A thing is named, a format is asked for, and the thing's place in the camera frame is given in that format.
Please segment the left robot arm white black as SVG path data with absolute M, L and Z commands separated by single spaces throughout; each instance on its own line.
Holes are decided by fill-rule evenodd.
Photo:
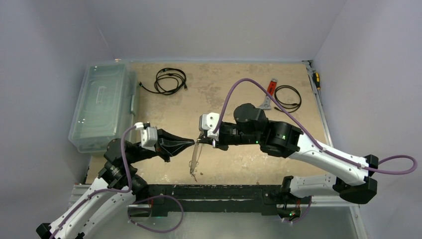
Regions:
M 148 123 L 128 128 L 113 139 L 104 154 L 106 164 L 86 192 L 58 219 L 36 229 L 41 239 L 87 239 L 117 212 L 137 203 L 153 205 L 164 195 L 154 195 L 133 163 L 160 157 L 169 162 L 194 145 L 194 140 L 170 134 Z

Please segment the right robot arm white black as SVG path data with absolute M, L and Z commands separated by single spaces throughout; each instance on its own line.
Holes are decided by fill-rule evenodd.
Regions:
M 235 123 L 218 122 L 217 113 L 199 118 L 198 141 L 227 151 L 230 145 L 258 144 L 269 156 L 290 158 L 318 167 L 319 176 L 286 176 L 276 197 L 290 203 L 314 195 L 339 196 L 355 204 L 367 204 L 376 194 L 378 182 L 369 169 L 378 167 L 374 155 L 354 156 L 317 140 L 284 121 L 269 120 L 264 110 L 247 103 L 233 113 Z

